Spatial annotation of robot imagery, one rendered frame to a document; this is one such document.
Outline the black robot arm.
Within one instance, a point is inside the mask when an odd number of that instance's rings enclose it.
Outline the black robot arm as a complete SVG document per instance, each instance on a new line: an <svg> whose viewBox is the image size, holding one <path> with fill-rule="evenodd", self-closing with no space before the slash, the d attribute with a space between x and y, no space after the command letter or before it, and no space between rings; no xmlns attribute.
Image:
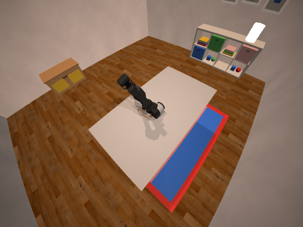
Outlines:
<svg viewBox="0 0 303 227"><path fill-rule="evenodd" d="M130 83L129 83L130 81ZM130 93L132 93L135 97L137 97L142 106L147 110L150 111L154 117L156 117L160 112L156 109L158 105L152 102L150 99L143 97L138 91L137 87L135 87L135 83L126 75L123 74L118 80L117 83L120 85L121 88L127 89ZM126 85L126 86L125 86ZM126 88L124 88L124 86Z"/></svg>

